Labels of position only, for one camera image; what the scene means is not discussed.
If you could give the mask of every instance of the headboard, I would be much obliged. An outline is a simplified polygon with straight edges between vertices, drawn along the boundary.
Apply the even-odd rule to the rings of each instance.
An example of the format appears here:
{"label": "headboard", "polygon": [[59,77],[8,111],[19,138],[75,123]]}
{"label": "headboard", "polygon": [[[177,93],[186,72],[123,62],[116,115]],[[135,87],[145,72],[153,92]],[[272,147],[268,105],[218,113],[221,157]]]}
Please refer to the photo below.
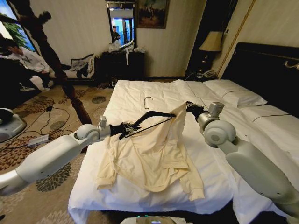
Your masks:
{"label": "headboard", "polygon": [[299,118],[299,48],[240,42],[222,79],[229,79]]}

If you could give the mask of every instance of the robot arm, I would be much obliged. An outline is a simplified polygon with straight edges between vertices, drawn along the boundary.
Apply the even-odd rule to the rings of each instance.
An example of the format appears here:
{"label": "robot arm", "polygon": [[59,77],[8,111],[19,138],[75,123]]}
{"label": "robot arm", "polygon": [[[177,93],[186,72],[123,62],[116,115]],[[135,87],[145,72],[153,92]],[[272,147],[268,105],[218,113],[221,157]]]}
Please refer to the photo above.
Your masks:
{"label": "robot arm", "polygon": [[106,126],[103,118],[99,126],[85,124],[70,135],[61,136],[31,153],[16,169],[0,175],[0,195],[14,194],[30,183],[58,171],[76,157],[81,150],[107,136],[123,132],[123,126]]}
{"label": "robot arm", "polygon": [[187,111],[195,115],[205,141],[220,148],[234,170],[262,196],[291,217],[299,219],[299,192],[285,174],[253,144],[236,137],[235,128],[219,120],[224,104],[213,102],[209,111],[187,102]]}

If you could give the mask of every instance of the picture frame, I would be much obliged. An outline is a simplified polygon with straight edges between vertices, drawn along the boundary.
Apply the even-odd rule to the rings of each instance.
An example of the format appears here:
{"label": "picture frame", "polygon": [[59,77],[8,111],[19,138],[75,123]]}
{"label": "picture frame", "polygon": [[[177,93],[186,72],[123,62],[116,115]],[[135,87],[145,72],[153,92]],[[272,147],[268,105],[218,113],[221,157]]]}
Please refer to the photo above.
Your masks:
{"label": "picture frame", "polygon": [[170,0],[138,0],[137,28],[165,29]]}

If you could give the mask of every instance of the floral carpet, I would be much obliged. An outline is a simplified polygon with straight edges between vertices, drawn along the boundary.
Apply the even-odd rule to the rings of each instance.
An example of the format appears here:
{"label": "floral carpet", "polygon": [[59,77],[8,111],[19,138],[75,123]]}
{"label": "floral carpet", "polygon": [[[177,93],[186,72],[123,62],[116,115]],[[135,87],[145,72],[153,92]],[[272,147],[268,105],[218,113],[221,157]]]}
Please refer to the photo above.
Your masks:
{"label": "floral carpet", "polygon": [[[108,104],[112,89],[75,86],[77,97],[97,124]],[[14,109],[26,122],[24,131],[0,143],[0,173],[16,168],[30,153],[43,145],[29,148],[30,139],[49,134],[50,141],[77,130],[80,122],[61,86],[44,91]],[[67,206],[72,187],[85,154],[80,154],[54,175],[38,180],[21,192],[0,198],[0,224],[72,224]],[[102,213],[88,223],[110,223]]]}

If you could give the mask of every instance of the mirror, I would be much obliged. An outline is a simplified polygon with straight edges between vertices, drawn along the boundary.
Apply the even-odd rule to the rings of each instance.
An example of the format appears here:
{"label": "mirror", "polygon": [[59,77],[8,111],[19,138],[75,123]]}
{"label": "mirror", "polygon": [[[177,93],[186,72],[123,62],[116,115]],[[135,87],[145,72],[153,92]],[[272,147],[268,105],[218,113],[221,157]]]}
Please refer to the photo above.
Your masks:
{"label": "mirror", "polygon": [[109,1],[107,12],[112,43],[124,45],[133,40],[136,47],[135,4]]}

